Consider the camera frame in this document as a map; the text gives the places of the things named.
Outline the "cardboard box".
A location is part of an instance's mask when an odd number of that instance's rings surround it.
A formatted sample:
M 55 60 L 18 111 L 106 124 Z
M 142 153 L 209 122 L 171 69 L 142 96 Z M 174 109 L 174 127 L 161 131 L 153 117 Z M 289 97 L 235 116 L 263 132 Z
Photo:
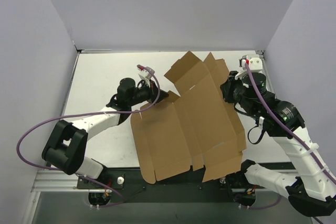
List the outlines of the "cardboard box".
M 131 129 L 143 179 L 154 184 L 204 169 L 203 181 L 240 171 L 246 148 L 244 127 L 220 89 L 229 71 L 223 59 L 200 60 L 187 52 L 165 77 L 175 92 L 131 115 Z

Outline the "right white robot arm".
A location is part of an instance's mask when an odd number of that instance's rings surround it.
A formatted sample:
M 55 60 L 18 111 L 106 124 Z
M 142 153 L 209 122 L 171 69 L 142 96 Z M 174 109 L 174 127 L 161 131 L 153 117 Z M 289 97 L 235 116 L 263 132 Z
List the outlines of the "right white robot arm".
M 287 198 L 307 217 L 329 216 L 335 211 L 335 177 L 318 153 L 304 120 L 290 102 L 281 101 L 266 88 L 266 76 L 254 72 L 238 76 L 231 71 L 220 85 L 224 101 L 239 104 L 240 114 L 255 120 L 261 134 L 268 134 L 283 149 L 298 175 L 286 175 L 245 160 L 239 172 L 227 176 L 245 185 L 267 188 Z

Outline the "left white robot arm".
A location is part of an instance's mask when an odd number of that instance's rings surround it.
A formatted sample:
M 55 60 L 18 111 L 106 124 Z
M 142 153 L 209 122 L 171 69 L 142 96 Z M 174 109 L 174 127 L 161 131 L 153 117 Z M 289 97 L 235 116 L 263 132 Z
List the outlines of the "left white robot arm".
M 120 81 L 117 93 L 100 110 L 100 114 L 80 120 L 56 123 L 41 157 L 67 175 L 78 174 L 89 177 L 96 188 L 106 185 L 106 167 L 85 156 L 88 141 L 99 133 L 123 123 L 134 105 L 142 102 L 159 103 L 169 97 L 152 80 L 141 80 L 138 84 L 132 78 Z

